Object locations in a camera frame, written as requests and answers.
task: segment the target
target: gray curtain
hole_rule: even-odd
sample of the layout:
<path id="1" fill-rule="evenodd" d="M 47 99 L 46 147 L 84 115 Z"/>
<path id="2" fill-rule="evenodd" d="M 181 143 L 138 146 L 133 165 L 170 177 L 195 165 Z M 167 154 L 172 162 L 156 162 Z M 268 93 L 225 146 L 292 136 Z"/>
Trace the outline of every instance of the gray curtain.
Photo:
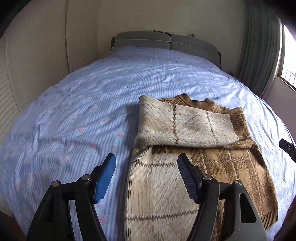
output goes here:
<path id="1" fill-rule="evenodd" d="M 281 52 L 281 21 L 262 2 L 245 1 L 245 27 L 236 78 L 259 97 L 269 91 Z"/>

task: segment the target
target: bed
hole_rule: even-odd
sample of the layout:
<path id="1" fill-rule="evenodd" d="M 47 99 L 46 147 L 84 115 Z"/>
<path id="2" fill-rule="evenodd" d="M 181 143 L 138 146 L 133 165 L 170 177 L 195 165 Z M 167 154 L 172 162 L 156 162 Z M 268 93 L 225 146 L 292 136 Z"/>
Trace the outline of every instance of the bed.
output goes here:
<path id="1" fill-rule="evenodd" d="M 278 146 L 281 138 L 295 144 L 288 129 L 268 104 L 217 67 L 220 56 L 215 47 L 201 47 L 210 52 L 207 55 L 196 49 L 194 56 L 187 54 L 194 47 L 190 42 L 176 44 L 173 50 L 172 36 L 146 38 L 137 46 L 135 41 L 121 41 L 139 40 L 139 36 L 118 37 L 109 57 L 70 73 L 16 120 L 0 150 L 0 192 L 20 227 L 26 234 L 52 181 L 73 182 L 113 153 L 116 170 L 95 209 L 107 239 L 124 240 L 126 179 L 137 134 L 139 96 L 186 93 L 195 100 L 208 97 L 221 106 L 243 107 L 278 198 L 279 220 L 266 230 L 271 240 L 296 195 L 296 165 Z M 162 48 L 149 45 L 151 41 L 162 41 Z M 75 237 L 81 240 L 74 202 L 70 212 Z"/>

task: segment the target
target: wrinkled fabric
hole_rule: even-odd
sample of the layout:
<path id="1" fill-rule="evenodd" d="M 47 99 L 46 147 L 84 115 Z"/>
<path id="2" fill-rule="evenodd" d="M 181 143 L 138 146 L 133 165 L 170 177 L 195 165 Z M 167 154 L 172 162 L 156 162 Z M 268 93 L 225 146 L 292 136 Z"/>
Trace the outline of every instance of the wrinkled fabric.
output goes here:
<path id="1" fill-rule="evenodd" d="M 242 83 L 209 61 L 172 50 L 125 47 L 79 69 L 45 91 L 24 111 L 0 150 L 0 191 L 26 234 L 54 180 L 76 181 L 114 153 L 117 166 L 107 193 L 95 205 L 109 241 L 124 240 L 127 172 L 139 121 L 139 96 L 166 98 L 186 93 L 228 108 L 243 107 L 253 140 L 271 174 L 280 229 L 296 194 L 296 164 L 278 145 L 294 141 L 273 110 Z M 82 240 L 74 202 L 72 225 Z"/>

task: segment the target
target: white wall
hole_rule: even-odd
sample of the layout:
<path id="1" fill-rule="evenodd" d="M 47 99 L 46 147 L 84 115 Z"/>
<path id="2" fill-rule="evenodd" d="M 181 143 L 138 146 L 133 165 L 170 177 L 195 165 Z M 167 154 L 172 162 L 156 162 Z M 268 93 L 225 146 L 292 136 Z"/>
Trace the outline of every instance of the white wall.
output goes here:
<path id="1" fill-rule="evenodd" d="M 242 46 L 244 0 L 101 0 L 98 56 L 109 54 L 122 31 L 159 30 L 189 35 L 218 48 L 225 71 L 235 73 Z"/>
<path id="2" fill-rule="evenodd" d="M 296 141 L 296 91 L 280 78 L 275 77 L 264 100 L 285 123 Z"/>

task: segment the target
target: metal screw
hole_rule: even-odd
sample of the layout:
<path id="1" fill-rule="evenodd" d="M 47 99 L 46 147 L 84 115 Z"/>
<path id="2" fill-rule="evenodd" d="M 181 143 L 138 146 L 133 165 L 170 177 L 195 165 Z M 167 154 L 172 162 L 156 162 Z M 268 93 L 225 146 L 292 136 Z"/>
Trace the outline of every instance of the metal screw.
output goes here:
<path id="1" fill-rule="evenodd" d="M 234 184 L 237 185 L 237 186 L 239 186 L 239 187 L 242 186 L 242 182 L 239 181 L 239 180 L 235 180 L 234 181 Z"/>
<path id="2" fill-rule="evenodd" d="M 85 175 L 82 176 L 82 180 L 83 180 L 83 181 L 87 181 L 87 180 L 89 180 L 90 178 L 91 178 L 91 176 L 88 175 L 88 174 L 85 174 Z"/>
<path id="3" fill-rule="evenodd" d="M 52 183 L 52 186 L 53 187 L 57 187 L 59 185 L 59 181 L 54 181 L 53 183 Z"/>
<path id="4" fill-rule="evenodd" d="M 204 179 L 207 181 L 211 181 L 212 180 L 212 176 L 209 174 L 204 175 Z"/>

